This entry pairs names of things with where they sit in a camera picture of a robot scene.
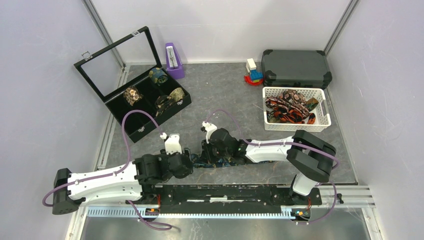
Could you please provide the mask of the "blue yellow patterned tie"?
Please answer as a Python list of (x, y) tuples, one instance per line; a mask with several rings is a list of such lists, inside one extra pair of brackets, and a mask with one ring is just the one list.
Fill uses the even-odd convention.
[(261, 161), (261, 162), (252, 162), (251, 160), (243, 157), (221, 157), (217, 158), (213, 156), (212, 160), (208, 160), (205, 156), (191, 153), (190, 160), (193, 163), (194, 168), (225, 168), (225, 167), (235, 167), (243, 165), (252, 165), (252, 164), (267, 164), (274, 163), (274, 161)]

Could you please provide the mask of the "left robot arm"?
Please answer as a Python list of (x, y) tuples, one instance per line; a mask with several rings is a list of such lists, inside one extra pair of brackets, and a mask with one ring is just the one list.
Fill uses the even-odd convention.
[(181, 153), (145, 154), (128, 165), (104, 170), (72, 173), (68, 168), (59, 169), (53, 182), (52, 214), (65, 215), (79, 207), (142, 200), (153, 203), (157, 198), (155, 185), (171, 178), (182, 179), (193, 173), (189, 148)]

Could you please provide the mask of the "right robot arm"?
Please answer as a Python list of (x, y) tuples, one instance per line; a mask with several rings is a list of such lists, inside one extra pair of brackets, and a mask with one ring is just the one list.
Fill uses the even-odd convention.
[(328, 142), (305, 131), (297, 130), (293, 136), (277, 140), (237, 139), (224, 128), (207, 123), (201, 127), (205, 133), (202, 154), (196, 164), (202, 167), (229, 167), (289, 162), (299, 174), (289, 189), (289, 199), (302, 204), (312, 189), (327, 183), (340, 161), (336, 149)]

